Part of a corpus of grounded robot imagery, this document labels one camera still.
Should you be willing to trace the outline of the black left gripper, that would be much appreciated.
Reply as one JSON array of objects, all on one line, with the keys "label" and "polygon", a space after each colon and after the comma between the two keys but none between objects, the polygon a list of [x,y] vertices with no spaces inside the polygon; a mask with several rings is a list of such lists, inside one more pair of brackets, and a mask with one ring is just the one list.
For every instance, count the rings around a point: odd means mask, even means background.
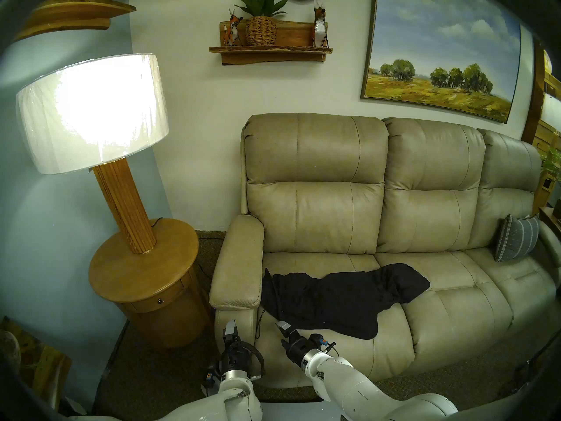
[{"label": "black left gripper", "polygon": [[228,322],[223,330],[225,349],[220,358],[220,372],[243,371],[251,367],[251,345],[241,341],[235,319]]}]

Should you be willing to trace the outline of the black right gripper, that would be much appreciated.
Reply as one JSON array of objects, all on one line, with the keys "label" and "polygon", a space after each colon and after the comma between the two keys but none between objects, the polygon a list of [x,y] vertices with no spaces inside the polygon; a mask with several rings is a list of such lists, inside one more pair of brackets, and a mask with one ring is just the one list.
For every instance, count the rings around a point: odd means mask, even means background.
[{"label": "black right gripper", "polygon": [[318,353],[318,343],[304,338],[285,321],[277,321],[276,326],[283,336],[282,347],[288,359],[300,368],[306,368],[311,357]]}]

